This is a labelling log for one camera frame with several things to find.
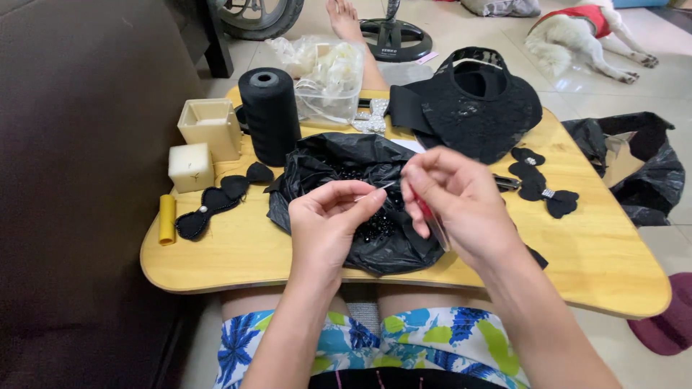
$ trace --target black thread spool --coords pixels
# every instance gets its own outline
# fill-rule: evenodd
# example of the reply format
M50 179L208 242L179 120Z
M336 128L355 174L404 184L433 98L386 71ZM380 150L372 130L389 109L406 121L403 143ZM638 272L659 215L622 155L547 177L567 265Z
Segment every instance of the black thread spool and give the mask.
M240 77L238 89L257 159L273 167L285 165L286 154L300 139L291 76L280 69L253 69Z

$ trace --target black plastic bag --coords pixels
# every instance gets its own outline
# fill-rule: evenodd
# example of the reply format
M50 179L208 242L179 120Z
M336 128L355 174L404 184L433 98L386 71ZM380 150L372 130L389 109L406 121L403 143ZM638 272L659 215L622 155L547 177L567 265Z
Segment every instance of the black plastic bag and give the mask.
M377 276L430 267L444 250L434 237L423 239L413 230L411 217L403 210L400 200L401 169L414 154L375 134L327 132L303 138L286 156L284 174L265 190L271 193L267 217L291 233L291 200L340 179L335 168L358 170L363 173L363 181L377 188L395 182L387 189L388 197L383 205L386 217L394 224L394 233L370 242L356 235L345 265Z
M562 124L601 177L607 169L606 136L636 132L629 141L630 151L645 163L610 191L636 226L670 225L668 214L680 202L685 184L685 170L666 135L675 126L651 112Z

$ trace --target patterned shorts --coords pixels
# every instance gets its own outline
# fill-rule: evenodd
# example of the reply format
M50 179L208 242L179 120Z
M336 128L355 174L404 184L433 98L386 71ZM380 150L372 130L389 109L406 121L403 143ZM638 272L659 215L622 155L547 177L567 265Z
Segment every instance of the patterned shorts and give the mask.
M273 310L224 322L214 388L238 388ZM317 344L312 375L343 369L394 366L461 372L523 389L528 380L500 319L474 308L416 309L385 318L377 338L358 321L329 312Z

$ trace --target yellow table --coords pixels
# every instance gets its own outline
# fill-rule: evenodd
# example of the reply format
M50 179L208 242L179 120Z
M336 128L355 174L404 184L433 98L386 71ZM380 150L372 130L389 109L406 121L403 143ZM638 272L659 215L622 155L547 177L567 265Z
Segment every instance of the yellow table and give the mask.
M237 87L228 92L240 104ZM387 98L388 92L364 91L364 98ZM357 131L348 127L344 132ZM302 127L309 136L328 130ZM386 138L413 139L388 128ZM671 299L668 278L641 241L637 230L604 186L560 122L548 110L543 120L522 139L525 147L546 158L540 167L552 189L579 193L579 207L562 219L553 219L544 201L522 200L504 193L507 209L521 238L549 262L545 273L572 306L628 318L653 316ZM245 175L257 159L249 136L243 136L238 161L215 164L216 184L222 177ZM493 172L512 177L507 168L514 159L506 155L493 164ZM273 169L279 175L283 169ZM269 218L264 186L252 185L244 203L215 215L198 242L178 237L175 244L158 244L158 217L152 223L140 252L144 274L156 286L174 293L204 293L286 282L291 266L291 238ZM177 216L196 210L201 192L172 194ZM364 271L344 269L345 282L400 282L439 287L482 287L481 280L454 253L435 266L407 274L374 278Z

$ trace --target tire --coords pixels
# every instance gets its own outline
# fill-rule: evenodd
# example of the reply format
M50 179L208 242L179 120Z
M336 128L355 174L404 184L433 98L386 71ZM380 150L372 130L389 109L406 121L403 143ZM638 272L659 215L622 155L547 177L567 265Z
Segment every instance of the tire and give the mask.
M265 39L274 39L285 34L298 20L300 11L302 10L304 0L289 0L286 4L284 12L271 26L261 30L245 30L238 28L223 18L221 23L224 26L224 32L236 39L244 39L247 41L264 41Z

